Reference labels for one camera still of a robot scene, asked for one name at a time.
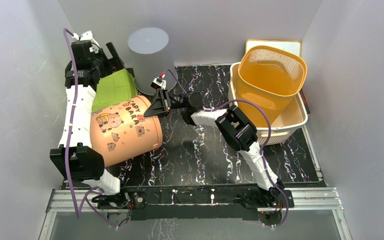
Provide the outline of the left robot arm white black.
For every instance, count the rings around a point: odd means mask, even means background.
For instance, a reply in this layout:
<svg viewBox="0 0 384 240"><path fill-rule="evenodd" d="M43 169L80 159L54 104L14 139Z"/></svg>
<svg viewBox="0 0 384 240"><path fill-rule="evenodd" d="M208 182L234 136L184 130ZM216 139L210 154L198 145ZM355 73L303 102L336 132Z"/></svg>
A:
<svg viewBox="0 0 384 240"><path fill-rule="evenodd" d="M66 116L58 147L50 150L49 157L66 180L102 189L110 195L110 202L117 208L129 203L129 194L121 189L121 181L104 167L104 158L92 149L91 116L100 79L124 68L112 42L106 43L111 53L92 40L78 40L70 44L73 59L67 64L65 91Z"/></svg>

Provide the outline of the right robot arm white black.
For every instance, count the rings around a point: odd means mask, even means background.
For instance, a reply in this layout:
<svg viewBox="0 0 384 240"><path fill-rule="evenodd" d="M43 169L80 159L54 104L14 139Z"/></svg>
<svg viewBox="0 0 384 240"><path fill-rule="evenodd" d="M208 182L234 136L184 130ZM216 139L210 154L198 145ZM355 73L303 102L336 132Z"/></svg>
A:
<svg viewBox="0 0 384 240"><path fill-rule="evenodd" d="M262 154L263 145L258 141L257 128L230 100L215 109L204 109L201 93L187 92L173 95L157 89L145 117L165 117L172 109L181 109L184 122L193 126L218 128L225 142L239 152L251 169L262 202L275 207L281 200L288 200L282 180L272 171Z"/></svg>

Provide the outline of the orange plastic bucket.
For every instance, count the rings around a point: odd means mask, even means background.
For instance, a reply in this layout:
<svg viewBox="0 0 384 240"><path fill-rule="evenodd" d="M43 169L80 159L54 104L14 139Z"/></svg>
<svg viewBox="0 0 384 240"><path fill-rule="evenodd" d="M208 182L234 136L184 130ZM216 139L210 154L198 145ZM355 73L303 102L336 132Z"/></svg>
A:
<svg viewBox="0 0 384 240"><path fill-rule="evenodd" d="M163 133L159 118L145 116L150 105L146 97L137 95L91 114L92 149L102 155L105 167L161 147Z"/></svg>

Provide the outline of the yellow slatted plastic basket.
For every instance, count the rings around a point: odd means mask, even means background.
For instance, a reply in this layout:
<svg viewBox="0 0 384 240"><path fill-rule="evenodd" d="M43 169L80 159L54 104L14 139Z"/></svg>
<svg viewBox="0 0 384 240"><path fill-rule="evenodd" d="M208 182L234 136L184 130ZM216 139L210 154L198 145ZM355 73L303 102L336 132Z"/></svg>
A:
<svg viewBox="0 0 384 240"><path fill-rule="evenodd" d="M256 127L266 128L302 89L307 72L298 55L271 46L252 47L232 80L238 107Z"/></svg>

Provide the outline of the grey plastic bucket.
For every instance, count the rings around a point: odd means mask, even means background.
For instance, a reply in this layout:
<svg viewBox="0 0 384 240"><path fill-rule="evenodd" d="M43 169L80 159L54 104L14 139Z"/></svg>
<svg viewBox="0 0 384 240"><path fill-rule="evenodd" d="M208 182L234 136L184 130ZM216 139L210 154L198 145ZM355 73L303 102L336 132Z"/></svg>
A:
<svg viewBox="0 0 384 240"><path fill-rule="evenodd" d="M152 96L156 91L151 87L152 81L167 69L172 73L167 73L164 77L166 88L172 90L176 86L175 78L178 74L166 31L158 27L143 27L129 36L127 44L139 92Z"/></svg>

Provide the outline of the green plastic tub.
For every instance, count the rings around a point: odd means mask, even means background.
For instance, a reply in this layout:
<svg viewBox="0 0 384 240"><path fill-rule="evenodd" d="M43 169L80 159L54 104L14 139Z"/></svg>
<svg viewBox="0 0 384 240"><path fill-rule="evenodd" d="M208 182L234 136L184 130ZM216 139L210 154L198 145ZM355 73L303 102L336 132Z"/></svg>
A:
<svg viewBox="0 0 384 240"><path fill-rule="evenodd" d="M92 112L130 100L138 94L134 77L126 69L114 72L102 78L96 88Z"/></svg>

